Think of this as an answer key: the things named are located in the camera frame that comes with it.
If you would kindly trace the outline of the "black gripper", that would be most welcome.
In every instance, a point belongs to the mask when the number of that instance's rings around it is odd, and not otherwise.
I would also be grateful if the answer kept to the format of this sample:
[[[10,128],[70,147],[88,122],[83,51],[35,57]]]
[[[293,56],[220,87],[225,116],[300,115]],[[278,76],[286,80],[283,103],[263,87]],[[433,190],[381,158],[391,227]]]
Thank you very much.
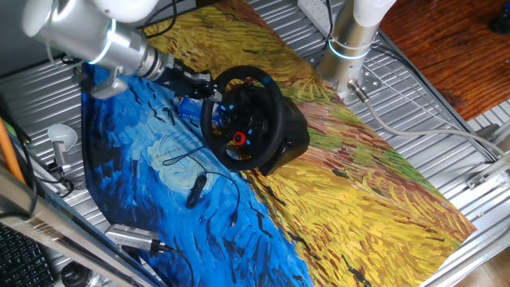
[[[196,100],[222,100],[223,95],[210,73],[193,73],[186,69],[166,67],[157,84],[170,89],[176,96]]]

